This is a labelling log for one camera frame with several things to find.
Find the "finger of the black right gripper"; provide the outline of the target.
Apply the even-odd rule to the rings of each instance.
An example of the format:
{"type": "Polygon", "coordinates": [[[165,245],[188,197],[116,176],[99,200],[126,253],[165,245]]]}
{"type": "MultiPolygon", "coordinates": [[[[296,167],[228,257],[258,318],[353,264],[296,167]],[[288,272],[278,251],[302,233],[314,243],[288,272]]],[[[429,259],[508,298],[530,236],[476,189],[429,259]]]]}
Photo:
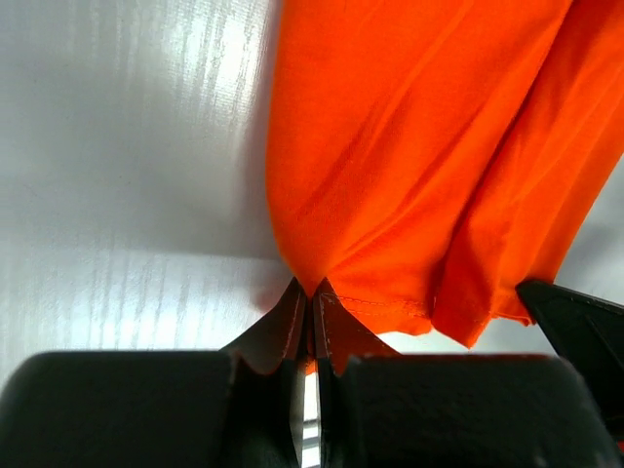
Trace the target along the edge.
{"type": "Polygon", "coordinates": [[[522,304],[557,354],[583,376],[605,426],[623,427],[623,306],[581,292],[527,280],[522,304]]]}

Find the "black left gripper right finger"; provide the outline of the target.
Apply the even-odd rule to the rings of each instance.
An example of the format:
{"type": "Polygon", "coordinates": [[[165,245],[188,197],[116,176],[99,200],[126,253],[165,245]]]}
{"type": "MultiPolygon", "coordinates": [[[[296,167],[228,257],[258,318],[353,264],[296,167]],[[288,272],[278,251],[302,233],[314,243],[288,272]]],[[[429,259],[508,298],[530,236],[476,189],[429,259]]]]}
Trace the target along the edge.
{"type": "Polygon", "coordinates": [[[403,355],[341,304],[312,302],[324,467],[619,467],[583,376],[540,354],[403,355]]]}

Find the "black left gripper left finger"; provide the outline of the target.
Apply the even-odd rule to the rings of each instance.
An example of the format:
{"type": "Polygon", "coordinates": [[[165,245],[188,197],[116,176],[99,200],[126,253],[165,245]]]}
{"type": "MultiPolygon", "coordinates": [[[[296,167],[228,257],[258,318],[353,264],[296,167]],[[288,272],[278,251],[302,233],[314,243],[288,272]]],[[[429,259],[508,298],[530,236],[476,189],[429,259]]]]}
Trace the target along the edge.
{"type": "Polygon", "coordinates": [[[298,282],[216,351],[40,353],[1,395],[5,467],[297,467],[306,296],[298,282]]]}

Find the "orange t shirt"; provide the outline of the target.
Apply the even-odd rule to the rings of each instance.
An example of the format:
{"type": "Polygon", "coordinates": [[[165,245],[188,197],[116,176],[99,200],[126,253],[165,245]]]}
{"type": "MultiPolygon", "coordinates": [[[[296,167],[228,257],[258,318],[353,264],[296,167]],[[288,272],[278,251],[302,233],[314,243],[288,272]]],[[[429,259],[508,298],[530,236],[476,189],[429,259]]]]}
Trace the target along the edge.
{"type": "Polygon", "coordinates": [[[288,1],[266,193],[308,294],[376,333],[531,325],[623,151],[619,1],[288,1]]]}

